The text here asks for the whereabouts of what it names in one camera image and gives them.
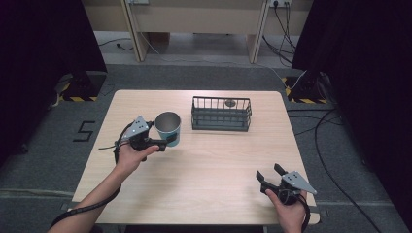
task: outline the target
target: metal cup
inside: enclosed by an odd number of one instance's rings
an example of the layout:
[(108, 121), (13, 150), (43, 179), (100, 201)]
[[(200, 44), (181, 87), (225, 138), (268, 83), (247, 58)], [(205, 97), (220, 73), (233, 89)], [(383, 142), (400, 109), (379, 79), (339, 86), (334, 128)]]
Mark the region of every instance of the metal cup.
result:
[(179, 115), (173, 112), (164, 112), (158, 115), (154, 120), (154, 127), (161, 139), (170, 140), (171, 138), (176, 138), (174, 141), (168, 143), (167, 147), (175, 147), (179, 144), (180, 125), (181, 119)]

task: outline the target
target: black wire basket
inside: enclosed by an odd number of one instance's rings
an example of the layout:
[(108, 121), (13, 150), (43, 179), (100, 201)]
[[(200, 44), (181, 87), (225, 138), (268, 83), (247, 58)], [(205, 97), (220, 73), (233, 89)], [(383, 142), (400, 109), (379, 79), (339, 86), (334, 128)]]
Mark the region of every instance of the black wire basket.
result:
[(249, 98), (193, 96), (191, 127), (194, 130), (247, 132), (251, 116)]

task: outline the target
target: forearm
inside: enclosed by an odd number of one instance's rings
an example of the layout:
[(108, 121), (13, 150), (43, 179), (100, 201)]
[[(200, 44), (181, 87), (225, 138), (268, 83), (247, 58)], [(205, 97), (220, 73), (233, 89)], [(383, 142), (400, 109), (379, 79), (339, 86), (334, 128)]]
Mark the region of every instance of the forearm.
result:
[[(94, 205), (107, 199), (115, 193), (127, 176), (128, 174), (115, 168), (75, 209)], [(105, 207), (67, 217), (57, 223), (49, 232), (89, 232)]]

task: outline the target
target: gray carpet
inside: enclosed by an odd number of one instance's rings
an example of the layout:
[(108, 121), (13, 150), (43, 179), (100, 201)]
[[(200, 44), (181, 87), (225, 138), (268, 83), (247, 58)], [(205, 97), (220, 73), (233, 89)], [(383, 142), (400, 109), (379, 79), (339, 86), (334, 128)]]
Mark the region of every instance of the gray carpet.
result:
[[(265, 68), (108, 65), (109, 74), (96, 102), (60, 102), (38, 125), (27, 154), (9, 158), (0, 168), (0, 232), (45, 232), (61, 206), (71, 200), (100, 125), (118, 89), (275, 90), (284, 95), (296, 141), (316, 196), (322, 222), (306, 232), (375, 232), (371, 224), (327, 175), (315, 147), (313, 127), (332, 105), (290, 103), (283, 85)], [(296, 75), (277, 70), (279, 75)], [(408, 232), (376, 176), (362, 164), (335, 111), (318, 129), (318, 144), (326, 167), (382, 232)], [(84, 130), (79, 134), (82, 122)], [(118, 232), (103, 225), (105, 232)], [(271, 226), (269, 232), (280, 232)]]

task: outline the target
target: power outlet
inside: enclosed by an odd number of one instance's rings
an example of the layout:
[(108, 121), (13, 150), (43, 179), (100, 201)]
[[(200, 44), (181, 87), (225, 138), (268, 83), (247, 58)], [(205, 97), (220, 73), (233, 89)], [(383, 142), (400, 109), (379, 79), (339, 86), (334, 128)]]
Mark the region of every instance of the power outlet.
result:
[(269, 7), (274, 7), (275, 1), (278, 2), (278, 8), (286, 8), (287, 4), (291, 6), (292, 0), (270, 0)]

